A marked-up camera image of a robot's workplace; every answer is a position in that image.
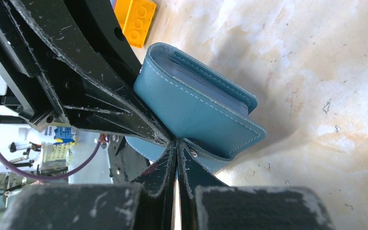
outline yellow object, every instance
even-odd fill
[[[155,10],[156,4],[151,0],[116,1],[115,15],[131,46],[143,47]]]

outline leather wallet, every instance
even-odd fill
[[[168,44],[148,48],[134,91],[211,172],[265,137],[248,116],[257,106],[254,95]],[[126,140],[151,161],[164,151],[139,138]]]

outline card holder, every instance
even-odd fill
[[[170,45],[149,47],[134,90],[177,138],[208,152],[198,157],[227,163],[265,137],[248,117],[257,106],[254,95]]]

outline white floor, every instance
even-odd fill
[[[267,138],[219,178],[306,186],[337,229],[368,229],[368,0],[155,2],[146,47],[174,45],[259,99]]]

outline yellow lego brick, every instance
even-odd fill
[[[156,4],[151,0],[117,0],[115,15],[131,46],[142,48],[149,32]]]

